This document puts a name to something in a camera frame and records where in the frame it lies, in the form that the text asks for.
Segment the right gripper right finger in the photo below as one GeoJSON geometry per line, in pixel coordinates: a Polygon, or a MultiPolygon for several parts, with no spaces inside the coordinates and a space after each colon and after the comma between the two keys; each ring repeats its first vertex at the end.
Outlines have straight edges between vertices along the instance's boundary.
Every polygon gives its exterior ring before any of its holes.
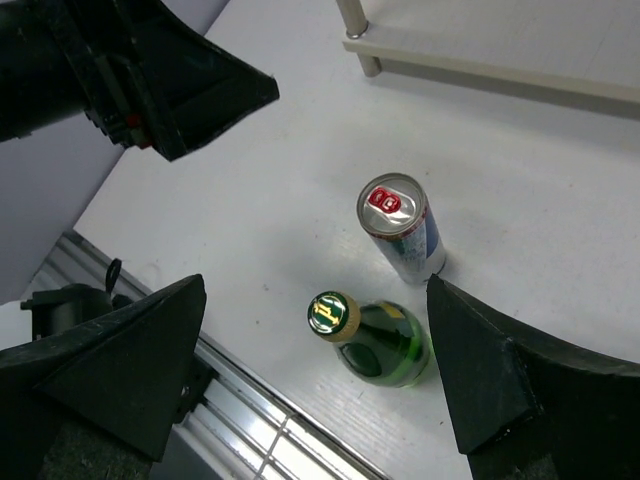
{"type": "Polygon", "coordinates": [[[639,366],[571,344],[432,276],[427,313],[475,479],[636,479],[639,366]]]}

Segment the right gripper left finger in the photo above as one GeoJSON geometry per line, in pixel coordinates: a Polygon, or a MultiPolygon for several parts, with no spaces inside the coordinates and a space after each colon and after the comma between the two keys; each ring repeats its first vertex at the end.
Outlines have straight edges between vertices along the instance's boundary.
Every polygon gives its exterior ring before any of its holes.
{"type": "Polygon", "coordinates": [[[200,275],[1,354],[5,479],[146,479],[201,400],[200,275]]]}

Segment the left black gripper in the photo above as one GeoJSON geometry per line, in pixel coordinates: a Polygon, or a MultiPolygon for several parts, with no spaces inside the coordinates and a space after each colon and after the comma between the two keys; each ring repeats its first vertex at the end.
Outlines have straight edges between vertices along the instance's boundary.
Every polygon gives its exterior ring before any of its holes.
{"type": "Polygon", "coordinates": [[[132,39],[117,1],[2,2],[2,141],[83,113],[112,143],[175,161],[279,99],[273,77],[164,3],[129,1],[127,13],[132,39]]]}

